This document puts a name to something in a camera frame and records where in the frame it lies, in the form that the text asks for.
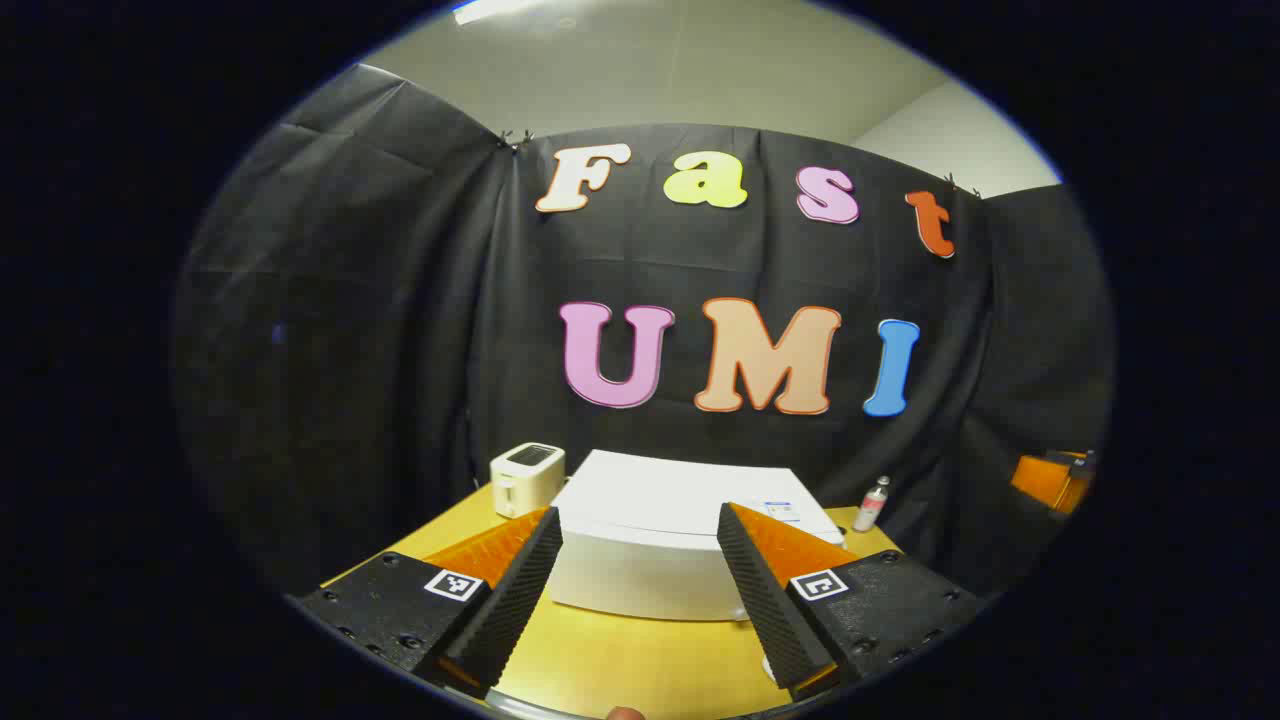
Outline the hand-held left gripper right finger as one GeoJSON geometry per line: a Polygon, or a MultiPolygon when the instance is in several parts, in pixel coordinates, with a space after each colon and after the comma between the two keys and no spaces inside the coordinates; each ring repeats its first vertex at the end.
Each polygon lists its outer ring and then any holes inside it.
{"type": "Polygon", "coordinates": [[[778,688],[795,701],[890,673],[984,609],[897,550],[856,556],[740,503],[717,541],[778,688]]]}

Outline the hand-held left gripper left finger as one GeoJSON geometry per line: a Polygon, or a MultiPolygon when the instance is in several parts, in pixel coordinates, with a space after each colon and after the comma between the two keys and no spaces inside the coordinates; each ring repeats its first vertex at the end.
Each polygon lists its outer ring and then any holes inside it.
{"type": "Polygon", "coordinates": [[[353,647],[481,700],[498,684],[562,546],[543,507],[424,559],[387,551],[300,605],[353,647]]]}

